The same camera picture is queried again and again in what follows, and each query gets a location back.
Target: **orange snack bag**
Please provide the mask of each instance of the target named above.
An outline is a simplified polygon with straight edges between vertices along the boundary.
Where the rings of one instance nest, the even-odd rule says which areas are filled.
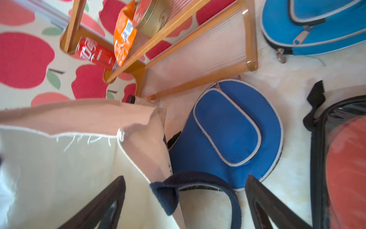
[[[132,26],[135,10],[136,3],[132,1],[118,15],[114,33],[114,52],[119,66],[122,66],[136,37],[137,30]]]

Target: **red apple pattern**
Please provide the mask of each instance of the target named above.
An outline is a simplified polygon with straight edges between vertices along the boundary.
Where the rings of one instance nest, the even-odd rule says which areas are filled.
[[[129,95],[135,95],[136,94],[137,85],[136,84],[128,84],[124,88],[124,97],[122,99],[122,102],[125,103],[127,101],[127,97]]]
[[[76,70],[76,79],[71,84],[76,99],[105,98],[108,84],[103,80],[105,68],[87,64]]]
[[[169,48],[170,46],[172,46],[172,44],[170,44],[167,41],[160,41],[157,45],[155,45],[152,49],[150,49],[147,53],[146,56],[152,60],[155,56],[159,55],[162,51],[164,51],[165,49]]]
[[[34,13],[12,0],[0,0],[0,24],[18,26],[33,22]]]
[[[196,18],[198,25],[202,25],[208,19],[215,16],[221,10],[225,9],[231,3],[235,2],[235,0],[211,0],[201,9],[199,9],[196,13]]]
[[[99,18],[104,28],[114,34],[119,12],[126,4],[118,0],[104,0],[103,9],[99,12]]]
[[[12,88],[33,88],[46,77],[55,52],[44,40],[18,32],[0,34],[0,82]]]
[[[100,34],[102,37],[105,37],[105,32],[102,29],[102,27],[96,21],[94,21],[93,18],[91,18],[89,15],[84,13],[83,16],[81,17],[81,23],[86,25],[96,33]]]
[[[60,93],[46,92],[46,93],[42,93],[42,94],[39,94],[36,97],[34,97],[32,102],[30,103],[30,106],[35,107],[35,106],[39,106],[42,104],[56,103],[56,102],[69,101],[69,100],[71,100],[69,97],[64,96]]]

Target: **gold tin lid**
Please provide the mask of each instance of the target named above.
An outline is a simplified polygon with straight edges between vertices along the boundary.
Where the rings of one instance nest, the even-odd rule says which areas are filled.
[[[141,0],[139,3],[133,20],[133,26],[138,30],[144,27],[154,12],[158,0]]]

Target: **white piping trim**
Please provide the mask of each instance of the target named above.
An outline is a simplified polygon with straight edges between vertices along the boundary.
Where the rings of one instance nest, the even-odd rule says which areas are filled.
[[[312,22],[312,21],[320,20],[320,19],[332,16],[333,14],[337,14],[339,12],[342,12],[343,10],[346,10],[346,9],[350,8],[351,6],[356,5],[357,3],[359,3],[362,0],[353,0],[352,2],[338,8],[336,10],[330,11],[330,12],[328,12],[326,14],[322,14],[320,16],[307,18],[307,19],[301,19],[301,18],[298,18],[296,16],[296,14],[295,14],[295,2],[294,1],[295,0],[290,0],[290,17],[292,18],[292,20],[294,20],[296,22],[305,23],[305,22]]]
[[[331,50],[331,51],[327,51],[327,52],[322,52],[322,53],[317,53],[317,54],[310,54],[310,55],[301,55],[301,56],[316,56],[316,55],[321,55],[321,54],[327,54],[327,53],[331,53],[331,52],[335,52],[335,51],[339,51],[339,50],[342,50],[342,49],[345,49],[345,48],[352,47],[354,45],[357,45],[357,44],[362,43],[362,42],[365,42],[365,41],[366,40],[359,41],[359,42],[354,43],[354,44],[351,44],[349,46],[345,46],[345,47],[342,47],[342,48],[339,48],[339,49],[335,49],[335,50]]]
[[[276,44],[278,46],[283,46],[283,47],[290,47],[290,48],[293,48],[293,47],[296,47],[296,48],[300,48],[300,47],[308,47],[308,46],[315,46],[315,45],[322,45],[322,44],[328,44],[328,43],[332,43],[332,42],[336,42],[336,41],[340,41],[340,40],[344,40],[344,39],[347,39],[349,37],[353,37],[353,36],[356,36],[356,35],[359,35],[361,33],[364,33],[366,32],[366,28],[364,29],[361,29],[359,31],[356,31],[354,33],[350,33],[348,35],[345,35],[345,36],[342,36],[342,37],[338,37],[338,38],[334,38],[334,39],[330,39],[330,40],[327,40],[327,41],[319,41],[319,42],[314,42],[314,43],[309,43],[309,44],[301,44],[301,45],[293,45],[293,44],[285,44],[285,43],[281,43],[281,42],[278,42],[278,41],[275,41],[273,40],[267,33],[267,31],[264,29],[264,25],[263,25],[263,10],[264,10],[264,6],[265,6],[266,2],[264,2],[263,4],[263,7],[262,7],[262,16],[260,17],[260,20],[261,20],[261,30],[262,30],[262,33],[263,35],[273,44]]]
[[[231,163],[228,160],[226,160],[223,155],[221,154],[221,152],[218,150],[218,148],[216,147],[215,143],[213,142],[213,140],[211,139],[211,137],[209,136],[209,134],[205,131],[205,129],[201,126],[201,124],[199,123],[197,117],[196,117],[196,107],[197,104],[200,102],[200,100],[210,91],[216,91],[218,93],[220,93],[225,99],[227,99],[244,117],[246,117],[246,119],[253,125],[256,133],[257,133],[257,137],[258,137],[258,141],[257,141],[257,145],[255,146],[255,149],[253,150],[252,153],[250,153],[250,155],[248,157],[246,157],[244,160],[238,162],[238,163]],[[240,166],[244,163],[246,163],[247,161],[249,161],[250,159],[252,159],[252,157],[255,156],[255,154],[258,152],[259,147],[261,145],[262,142],[262,136],[261,133],[259,131],[258,126],[255,124],[255,122],[249,117],[249,115],[247,115],[234,101],[232,101],[223,91],[218,90],[217,88],[210,88],[208,90],[205,90],[202,95],[198,98],[197,102],[195,103],[194,107],[193,107],[193,117],[194,120],[196,121],[197,125],[199,126],[199,128],[201,129],[201,131],[203,132],[203,134],[207,137],[208,141],[211,143],[212,147],[215,149],[216,153],[219,155],[219,157],[221,158],[221,160],[223,160],[223,162],[225,162],[225,164],[227,164],[230,167],[237,167]]]
[[[268,169],[268,171],[259,179],[259,182],[263,182],[267,177],[268,175],[272,172],[272,170],[274,169],[274,167],[276,166],[278,160],[280,159],[280,156],[281,156],[281,152],[282,152],[282,148],[283,148],[283,126],[282,126],[282,122],[281,122],[281,119],[277,113],[277,111],[275,110],[275,108],[273,107],[273,105],[271,104],[271,102],[260,92],[258,91],[255,87],[253,87],[252,85],[246,83],[246,82],[243,82],[243,81],[240,81],[240,80],[232,80],[232,79],[229,79],[229,80],[220,80],[218,82],[226,82],[226,81],[233,81],[233,82],[239,82],[239,83],[242,83],[244,85],[247,85],[249,87],[251,87],[252,89],[254,89],[255,91],[257,91],[259,94],[261,94],[263,96],[263,98],[265,98],[265,100],[268,102],[268,104],[271,106],[272,110],[274,111],[274,113],[276,114],[277,116],[277,119],[280,123],[280,129],[281,129],[281,139],[280,139],[280,146],[279,146],[279,149],[278,149],[278,152],[277,152],[277,155],[276,155],[276,158],[274,159],[271,167]],[[184,127],[186,126],[186,123],[187,123],[187,120],[188,120],[188,117],[184,123],[184,126],[182,128],[182,130],[184,130]],[[173,146],[175,145],[175,143],[178,141],[180,135],[178,136],[177,140],[175,140],[174,144],[170,147],[170,149],[173,148]],[[243,191],[245,190],[245,187],[242,187],[242,188],[234,188],[235,192],[240,192],[240,191]]]

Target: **white floor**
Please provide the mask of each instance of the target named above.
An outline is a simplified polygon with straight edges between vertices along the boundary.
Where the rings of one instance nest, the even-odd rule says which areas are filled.
[[[256,1],[257,18],[263,0]],[[263,182],[279,199],[311,225],[310,132],[302,124],[311,106],[306,97],[319,80],[325,90],[342,97],[366,94],[366,42],[337,52],[317,56],[287,56],[279,63],[266,45],[257,20],[259,69],[243,73],[242,79],[259,89],[274,105],[284,127],[284,147],[279,163]],[[181,131],[185,119],[206,86],[160,101],[167,109],[167,140]],[[254,228],[245,192],[238,193],[242,207],[242,228]],[[222,193],[207,190],[180,192],[180,204],[188,229],[230,228],[231,205]]]

